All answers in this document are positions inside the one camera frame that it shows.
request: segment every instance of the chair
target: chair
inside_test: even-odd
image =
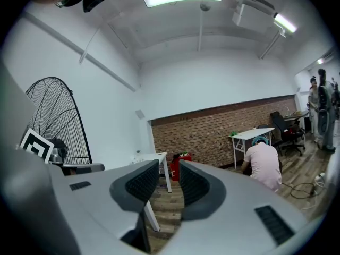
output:
[[[273,123],[278,127],[278,129],[281,132],[282,143],[291,142],[291,144],[282,146],[282,149],[289,149],[289,148],[295,149],[300,153],[300,156],[302,156],[302,152],[299,149],[299,147],[303,147],[303,149],[305,149],[305,146],[304,144],[296,144],[296,142],[298,138],[302,139],[302,137],[304,136],[304,131],[298,126],[293,127],[293,126],[288,125],[279,112],[271,113],[270,117]]]
[[[269,125],[259,125],[257,128],[258,129],[268,129]],[[279,152],[282,156],[282,151],[281,151],[281,148],[280,148],[280,145],[282,144],[282,140],[276,139],[273,131],[271,131],[270,133],[271,133],[271,146],[278,148],[278,150],[279,150]]]

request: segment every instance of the wooden floor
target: wooden floor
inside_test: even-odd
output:
[[[306,137],[306,150],[303,156],[300,157],[298,152],[290,151],[286,156],[279,157],[283,164],[282,182],[289,186],[297,186],[300,183],[313,183],[315,177],[321,172],[325,172],[330,158],[330,154],[318,150],[313,138],[310,135]],[[240,173],[240,167],[236,170],[228,168],[229,171]],[[148,239],[151,247],[151,254],[157,253],[180,226],[181,210],[184,207],[183,193],[178,182],[171,181],[172,193],[168,193],[164,178],[160,178],[159,184],[150,199],[151,206],[160,226],[160,232],[152,230],[150,224],[147,223]],[[324,203],[324,195],[322,191],[320,195],[312,198],[296,199],[291,196],[292,188],[283,185],[277,192],[279,196],[286,199],[288,202],[302,210],[306,218],[314,219],[320,213],[326,210]],[[310,192],[311,185],[300,185],[299,190]],[[293,191],[296,197],[308,197],[308,194],[303,191]]]

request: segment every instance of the standing person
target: standing person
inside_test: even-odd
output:
[[[310,79],[311,87],[308,95],[309,102],[309,113],[311,123],[313,125],[314,131],[314,142],[318,142],[319,140],[319,132],[318,132],[318,105],[319,105],[319,93],[318,93],[318,85],[315,76]]]
[[[260,181],[274,192],[278,191],[281,186],[281,172],[277,151],[268,145],[265,137],[257,136],[253,139],[252,147],[244,156],[242,172],[247,169],[249,163],[251,163],[252,170],[251,178]]]
[[[326,99],[325,99],[324,106],[328,114],[327,130],[323,134],[322,149],[325,151],[334,152],[335,151],[335,147],[333,146],[333,133],[334,133],[334,124],[335,124],[335,109],[333,107],[333,102],[335,100],[334,89],[332,87],[332,84],[329,81],[326,81],[326,71],[324,69],[319,69],[318,74],[320,76],[319,90],[321,89],[320,87],[322,87],[325,91]]]

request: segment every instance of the brick wall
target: brick wall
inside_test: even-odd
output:
[[[195,162],[222,166],[234,161],[232,131],[242,132],[262,124],[272,125],[269,114],[296,111],[294,96],[255,100],[199,110],[153,120],[156,152],[168,152],[168,163],[175,153],[187,150]],[[236,152],[238,160],[243,158]]]

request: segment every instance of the black fan guard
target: black fan guard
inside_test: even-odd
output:
[[[44,78],[35,82],[26,94],[37,109],[25,133],[31,128],[47,140],[61,139],[68,148],[66,164],[91,164],[84,126],[73,92],[65,82],[53,76]]]

